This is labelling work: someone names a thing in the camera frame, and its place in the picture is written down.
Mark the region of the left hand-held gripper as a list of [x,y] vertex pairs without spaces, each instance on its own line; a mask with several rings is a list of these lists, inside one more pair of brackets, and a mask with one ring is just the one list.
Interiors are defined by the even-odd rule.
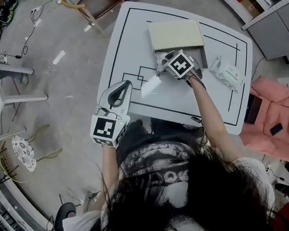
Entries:
[[91,120],[90,137],[94,143],[113,148],[119,146],[130,122],[131,94],[129,80],[120,81],[102,93]]

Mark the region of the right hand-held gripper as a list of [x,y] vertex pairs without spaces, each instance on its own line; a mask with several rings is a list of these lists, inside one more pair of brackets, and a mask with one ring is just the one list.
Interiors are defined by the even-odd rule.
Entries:
[[189,71],[194,69],[194,60],[184,50],[173,50],[165,55],[165,52],[155,53],[157,72],[166,70],[177,79],[182,79]]

